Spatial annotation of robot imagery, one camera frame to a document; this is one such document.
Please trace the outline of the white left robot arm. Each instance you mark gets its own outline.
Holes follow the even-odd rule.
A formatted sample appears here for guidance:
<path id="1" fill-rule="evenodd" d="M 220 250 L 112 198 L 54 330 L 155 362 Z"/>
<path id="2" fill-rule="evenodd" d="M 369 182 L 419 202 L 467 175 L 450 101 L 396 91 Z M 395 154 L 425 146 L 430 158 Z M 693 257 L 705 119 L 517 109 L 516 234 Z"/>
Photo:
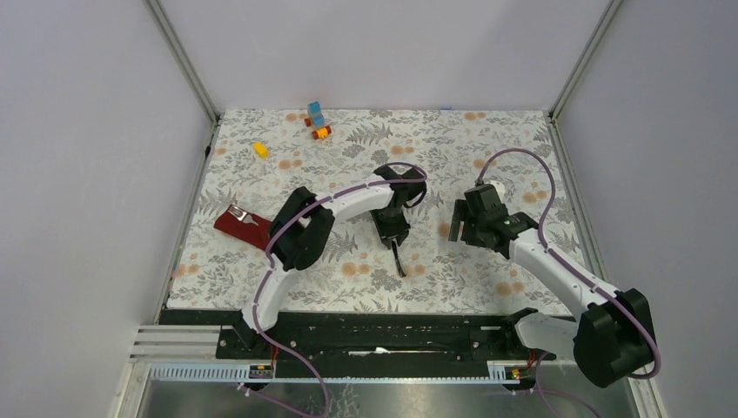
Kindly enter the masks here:
<path id="1" fill-rule="evenodd" d="M 426 196 L 426 180 L 422 168 L 392 162 L 338 192 L 319 195 L 305 187 L 294 190 L 270 225 L 265 247 L 269 268 L 233 325 L 237 347 L 251 358 L 267 352 L 271 338 L 267 330 L 276 325 L 289 288 L 300 272 L 321 258 L 339 222 L 369 213 L 381 244 L 392 251 L 396 268 L 405 277 L 399 259 L 399 247 L 411 229 L 405 210 Z"/>

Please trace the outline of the red cloth napkin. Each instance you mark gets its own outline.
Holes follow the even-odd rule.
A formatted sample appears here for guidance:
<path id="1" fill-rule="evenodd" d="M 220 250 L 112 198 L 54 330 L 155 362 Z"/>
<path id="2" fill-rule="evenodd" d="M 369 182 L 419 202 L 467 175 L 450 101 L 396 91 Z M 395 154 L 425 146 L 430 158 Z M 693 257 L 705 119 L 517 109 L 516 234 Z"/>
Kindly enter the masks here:
<path id="1" fill-rule="evenodd" d="M 251 212 L 255 219 L 258 219 L 259 225 L 247 225 L 237 221 L 231 216 L 227 209 L 222 213 L 214 223 L 214 228 L 233 238 L 242 240 L 258 249 L 265 250 L 271 239 L 269 230 L 272 225 L 271 221 L 258 216 Z"/>

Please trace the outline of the silver fork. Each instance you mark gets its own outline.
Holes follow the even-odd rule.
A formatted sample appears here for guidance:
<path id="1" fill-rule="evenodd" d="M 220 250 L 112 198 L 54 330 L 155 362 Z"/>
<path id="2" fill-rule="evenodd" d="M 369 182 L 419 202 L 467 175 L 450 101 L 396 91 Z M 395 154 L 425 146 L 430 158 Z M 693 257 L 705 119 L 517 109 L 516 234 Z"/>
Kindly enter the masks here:
<path id="1" fill-rule="evenodd" d="M 255 219 L 250 212 L 240 208 L 239 206 L 229 205 L 227 212 L 233 216 L 237 221 L 247 224 L 258 226 L 258 219 Z"/>

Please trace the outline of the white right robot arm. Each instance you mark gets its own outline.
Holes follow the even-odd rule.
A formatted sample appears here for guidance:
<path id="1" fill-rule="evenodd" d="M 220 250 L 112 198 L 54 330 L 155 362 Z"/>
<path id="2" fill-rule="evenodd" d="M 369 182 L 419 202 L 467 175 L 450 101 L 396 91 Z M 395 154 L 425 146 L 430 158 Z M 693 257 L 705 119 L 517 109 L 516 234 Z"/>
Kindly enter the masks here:
<path id="1" fill-rule="evenodd" d="M 547 243 L 541 225 L 523 212 L 510 213 L 493 185 L 478 184 L 455 201 L 448 238 L 492 250 L 522 267 L 574 317 L 562 320 L 532 308 L 510 316 L 511 327 L 499 336 L 507 357 L 548 351 L 574 361 L 599 388 L 634 378 L 647 365 L 660 366 L 645 295 L 619 290 Z"/>

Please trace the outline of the silver table knife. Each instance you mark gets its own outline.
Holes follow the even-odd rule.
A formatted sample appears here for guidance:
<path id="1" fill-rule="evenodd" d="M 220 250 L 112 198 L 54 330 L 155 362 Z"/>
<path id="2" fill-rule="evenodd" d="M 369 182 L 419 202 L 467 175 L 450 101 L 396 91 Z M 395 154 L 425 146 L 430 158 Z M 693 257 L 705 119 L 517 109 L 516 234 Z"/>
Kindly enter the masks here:
<path id="1" fill-rule="evenodd" d="M 399 253 L 398 254 L 392 253 L 392 254 L 393 254 L 393 257 L 394 257 L 394 262 L 395 262 L 395 266 L 396 266 L 397 271 L 398 271 L 398 275 L 400 276 L 400 278 L 405 278 L 407 276 L 407 273 L 406 273 L 406 269 L 404 268 L 404 266 L 402 264 L 402 261 L 400 259 Z"/>

